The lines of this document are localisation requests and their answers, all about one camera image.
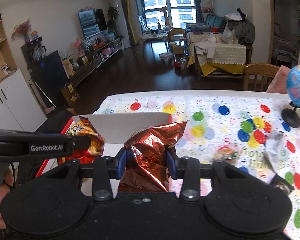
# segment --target black globe base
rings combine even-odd
[[[299,128],[300,127],[300,117],[296,112],[295,109],[283,109],[281,112],[282,119],[291,126],[292,128]]]

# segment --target flat screen tv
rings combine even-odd
[[[79,12],[79,19],[86,39],[107,29],[102,9]]]

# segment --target box flap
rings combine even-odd
[[[88,118],[95,129],[106,139],[106,143],[123,144],[137,130],[171,122],[165,113],[91,114]]]

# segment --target blue globe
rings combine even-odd
[[[287,78],[287,91],[291,101],[300,107],[300,65],[290,71]]]

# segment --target tall green plant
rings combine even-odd
[[[118,18],[119,12],[116,7],[110,6],[108,8],[108,17],[109,20],[107,22],[107,27],[110,31],[115,32],[118,34],[117,26],[115,25],[115,20]]]

